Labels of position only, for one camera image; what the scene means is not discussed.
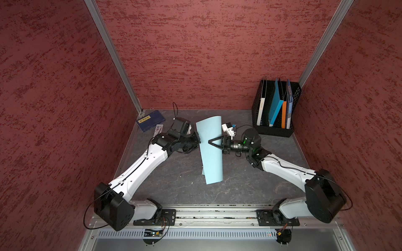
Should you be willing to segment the light blue rectangular paper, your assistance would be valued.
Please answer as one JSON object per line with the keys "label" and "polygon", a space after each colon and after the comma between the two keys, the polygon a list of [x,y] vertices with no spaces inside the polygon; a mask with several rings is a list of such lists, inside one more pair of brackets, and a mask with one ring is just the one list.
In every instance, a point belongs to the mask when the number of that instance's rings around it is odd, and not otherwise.
{"label": "light blue rectangular paper", "polygon": [[203,164],[203,175],[206,184],[214,184],[223,180],[223,154],[208,144],[210,139],[222,136],[222,117],[214,116],[196,123],[200,136],[200,151]]}

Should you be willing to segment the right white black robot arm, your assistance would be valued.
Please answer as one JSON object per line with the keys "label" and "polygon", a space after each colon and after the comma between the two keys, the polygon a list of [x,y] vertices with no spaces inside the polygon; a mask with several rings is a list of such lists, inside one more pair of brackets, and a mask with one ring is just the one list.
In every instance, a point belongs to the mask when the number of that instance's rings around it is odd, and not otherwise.
{"label": "right white black robot arm", "polygon": [[208,143],[222,150],[223,154],[245,154],[254,168],[274,174],[304,192],[302,197],[280,200],[270,210],[278,225],[283,225],[286,220],[304,217],[330,223],[347,203],[346,193],[327,170],[315,171],[279,158],[262,147],[261,137],[255,129],[247,129],[240,141],[221,136],[210,139]]}

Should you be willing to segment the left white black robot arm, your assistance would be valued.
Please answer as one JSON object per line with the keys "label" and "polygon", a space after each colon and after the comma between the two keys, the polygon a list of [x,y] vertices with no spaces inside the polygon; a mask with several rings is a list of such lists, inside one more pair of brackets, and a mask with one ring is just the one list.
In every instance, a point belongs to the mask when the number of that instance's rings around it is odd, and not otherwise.
{"label": "left white black robot arm", "polygon": [[172,153],[189,153],[201,143],[197,132],[170,135],[160,133],[151,138],[146,151],[120,176],[108,184],[99,183],[94,190],[94,212],[115,231],[125,228],[130,221],[155,218],[160,206],[147,199],[130,203],[139,186],[166,161]]}

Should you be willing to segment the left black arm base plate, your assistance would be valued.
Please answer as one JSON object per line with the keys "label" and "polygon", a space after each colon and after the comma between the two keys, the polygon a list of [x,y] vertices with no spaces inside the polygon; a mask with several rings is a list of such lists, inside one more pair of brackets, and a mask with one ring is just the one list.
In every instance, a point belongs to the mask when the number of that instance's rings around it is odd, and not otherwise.
{"label": "left black arm base plate", "polygon": [[135,226],[160,226],[164,227],[165,225],[174,226],[176,219],[176,210],[175,209],[157,209],[154,216],[149,219],[141,219],[134,220],[133,225]]}

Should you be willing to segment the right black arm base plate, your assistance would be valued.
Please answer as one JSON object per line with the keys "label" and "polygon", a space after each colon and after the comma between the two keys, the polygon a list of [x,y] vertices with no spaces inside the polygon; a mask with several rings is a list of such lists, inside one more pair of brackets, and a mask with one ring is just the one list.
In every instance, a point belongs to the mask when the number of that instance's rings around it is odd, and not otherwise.
{"label": "right black arm base plate", "polygon": [[260,227],[299,227],[297,218],[286,218],[279,210],[256,210],[257,221]]}

